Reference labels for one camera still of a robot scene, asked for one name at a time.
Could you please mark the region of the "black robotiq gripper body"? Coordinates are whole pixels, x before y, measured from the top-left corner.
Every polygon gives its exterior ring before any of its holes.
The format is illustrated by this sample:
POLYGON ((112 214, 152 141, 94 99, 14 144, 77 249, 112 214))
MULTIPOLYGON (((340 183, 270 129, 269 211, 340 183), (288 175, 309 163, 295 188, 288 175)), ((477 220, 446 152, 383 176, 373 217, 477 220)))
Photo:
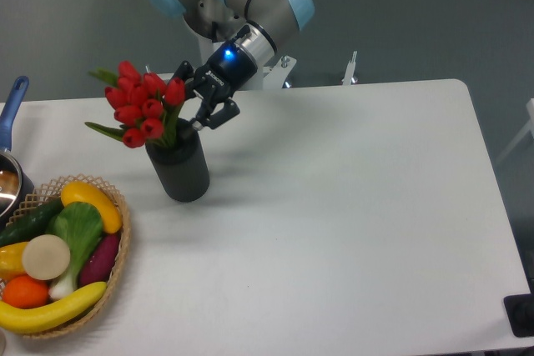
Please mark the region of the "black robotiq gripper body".
POLYGON ((192 91, 201 99, 202 113, 233 97, 274 55, 277 47, 257 23, 246 22, 194 73, 192 91))

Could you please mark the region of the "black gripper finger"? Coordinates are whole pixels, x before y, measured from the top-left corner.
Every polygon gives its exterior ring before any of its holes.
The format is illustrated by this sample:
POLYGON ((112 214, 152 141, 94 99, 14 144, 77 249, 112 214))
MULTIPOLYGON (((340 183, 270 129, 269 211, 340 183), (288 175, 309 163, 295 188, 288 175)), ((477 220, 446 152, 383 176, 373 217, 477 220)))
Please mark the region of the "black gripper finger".
POLYGON ((193 98, 202 98, 200 84, 202 79, 188 61, 183 61, 170 79, 170 101, 185 102, 193 98))
POLYGON ((225 99, 221 103, 221 109, 216 111, 216 104, 212 106, 203 101, 195 116, 186 124, 185 128, 179 129, 179 139, 192 138, 194 133, 203 128, 215 130, 240 114, 240 109, 233 99, 225 99))

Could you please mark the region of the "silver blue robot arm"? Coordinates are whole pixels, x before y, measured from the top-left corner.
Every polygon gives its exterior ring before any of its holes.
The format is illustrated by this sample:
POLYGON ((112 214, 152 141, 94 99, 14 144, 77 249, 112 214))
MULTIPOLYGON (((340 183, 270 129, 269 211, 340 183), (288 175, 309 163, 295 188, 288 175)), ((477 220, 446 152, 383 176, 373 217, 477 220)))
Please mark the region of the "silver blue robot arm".
POLYGON ((196 131, 216 129, 239 114, 234 93, 262 88, 266 64, 314 16, 312 0, 149 0, 184 21, 199 43, 202 65, 181 64, 187 98, 198 98, 196 131))

